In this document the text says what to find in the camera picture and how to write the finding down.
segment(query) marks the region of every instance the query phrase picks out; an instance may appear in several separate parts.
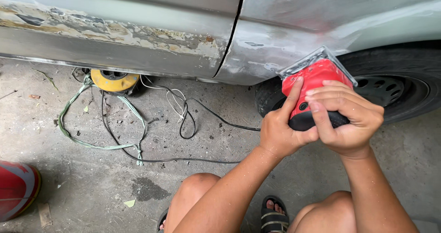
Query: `concrete floor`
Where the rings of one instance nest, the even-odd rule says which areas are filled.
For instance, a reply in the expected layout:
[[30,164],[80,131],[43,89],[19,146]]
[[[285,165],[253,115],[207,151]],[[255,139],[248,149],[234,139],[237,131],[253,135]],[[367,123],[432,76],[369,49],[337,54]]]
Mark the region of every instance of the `concrete floor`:
[[[53,78],[59,92],[45,77]],[[34,165],[41,172],[40,195],[20,217],[0,224],[0,232],[156,232],[159,215],[168,207],[185,177],[210,172],[223,176],[234,165],[185,161],[137,166],[120,150],[85,148],[67,139],[54,124],[66,102],[80,88],[72,69],[0,59],[0,159]],[[157,84],[180,89],[200,98],[227,121],[258,127],[261,117],[254,108],[253,88],[204,84],[189,80],[156,78]],[[39,100],[28,95],[40,95]],[[191,140],[179,137],[179,117],[163,90],[148,89],[129,100],[149,125],[142,143],[144,158],[199,157],[240,160],[259,142],[258,132],[219,127],[219,120],[190,102],[198,133]],[[121,143],[137,143],[142,126],[115,97],[106,102],[110,128]],[[88,89],[65,117],[66,128],[76,138],[101,146],[113,145],[102,126],[101,95]],[[412,219],[441,225],[441,109],[418,118],[382,126],[372,138],[378,161],[395,193]],[[285,158],[257,192],[241,227],[259,232],[262,199],[281,197],[292,219],[309,203],[337,190],[349,190],[338,156],[321,142]],[[134,207],[124,202],[136,199]],[[53,225],[40,226],[37,203],[48,202]]]

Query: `green strap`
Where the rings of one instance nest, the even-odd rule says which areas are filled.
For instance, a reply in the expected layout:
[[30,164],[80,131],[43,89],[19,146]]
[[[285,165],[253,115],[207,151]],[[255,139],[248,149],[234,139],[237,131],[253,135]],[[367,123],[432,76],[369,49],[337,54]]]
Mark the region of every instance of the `green strap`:
[[[69,110],[69,107],[72,105],[72,103],[78,98],[78,96],[89,86],[94,86],[96,87],[96,85],[93,83],[92,79],[90,78],[90,73],[86,74],[86,76],[84,77],[84,81],[83,81],[83,86],[80,88],[80,90],[78,90],[78,92],[68,101],[68,103],[66,104],[66,106],[64,106],[63,111],[61,111],[61,113],[58,116],[58,125],[59,128],[61,130],[61,132],[68,137],[70,140],[74,141],[75,143],[78,143],[82,146],[86,146],[86,147],[90,147],[90,148],[96,148],[96,149],[102,149],[102,150],[118,150],[118,149],[122,149],[122,148],[128,148],[128,147],[135,147],[136,150],[138,151],[138,159],[142,159],[141,156],[141,141],[144,139],[144,137],[147,134],[146,131],[146,123],[144,121],[144,119],[141,117],[141,115],[139,114],[139,112],[135,109],[135,107],[129,102],[129,100],[127,100],[127,98],[122,97],[122,96],[117,96],[122,102],[124,102],[124,104],[126,104],[126,106],[135,114],[136,117],[138,117],[141,122],[142,122],[142,126],[144,127],[144,132],[142,134],[141,139],[139,140],[138,144],[123,144],[123,145],[117,145],[117,146],[105,146],[105,147],[101,147],[101,146],[95,146],[93,144],[90,143],[85,143],[81,140],[75,139],[73,138],[69,132],[66,131],[66,129],[64,128],[64,122],[63,122],[63,117],[66,114],[66,112]],[[137,165],[144,165],[143,162],[141,161],[136,161]]]

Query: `red bucket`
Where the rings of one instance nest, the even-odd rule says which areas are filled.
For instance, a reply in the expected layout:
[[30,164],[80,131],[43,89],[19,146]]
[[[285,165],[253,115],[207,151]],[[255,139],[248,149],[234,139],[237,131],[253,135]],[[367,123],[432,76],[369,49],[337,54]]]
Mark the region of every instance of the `red bucket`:
[[0,161],[0,222],[15,218],[28,208],[40,187],[41,176],[36,168]]

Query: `fingernail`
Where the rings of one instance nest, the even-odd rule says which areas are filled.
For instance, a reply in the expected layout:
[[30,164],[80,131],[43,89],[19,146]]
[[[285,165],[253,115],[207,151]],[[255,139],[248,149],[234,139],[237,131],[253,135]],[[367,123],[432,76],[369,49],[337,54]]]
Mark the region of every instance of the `fingernail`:
[[319,108],[318,108],[317,103],[310,101],[308,104],[309,104],[309,107],[311,107],[312,112],[318,112]]

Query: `person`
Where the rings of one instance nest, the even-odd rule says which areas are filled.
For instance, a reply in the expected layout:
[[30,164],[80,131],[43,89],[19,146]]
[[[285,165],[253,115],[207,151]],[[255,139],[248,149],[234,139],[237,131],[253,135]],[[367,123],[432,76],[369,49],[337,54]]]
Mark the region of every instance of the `person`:
[[[269,196],[262,205],[261,232],[370,233],[418,232],[380,169],[369,139],[383,123],[384,109],[346,85],[332,80],[306,92],[316,126],[298,132],[288,126],[303,78],[299,77],[282,108],[262,121],[260,144],[220,178],[194,174],[173,197],[159,229],[165,233],[236,233],[252,197],[278,163],[308,143],[320,140],[339,154],[351,192],[336,191],[310,204],[289,224],[283,202]],[[338,111],[350,124],[333,129],[327,111]]]

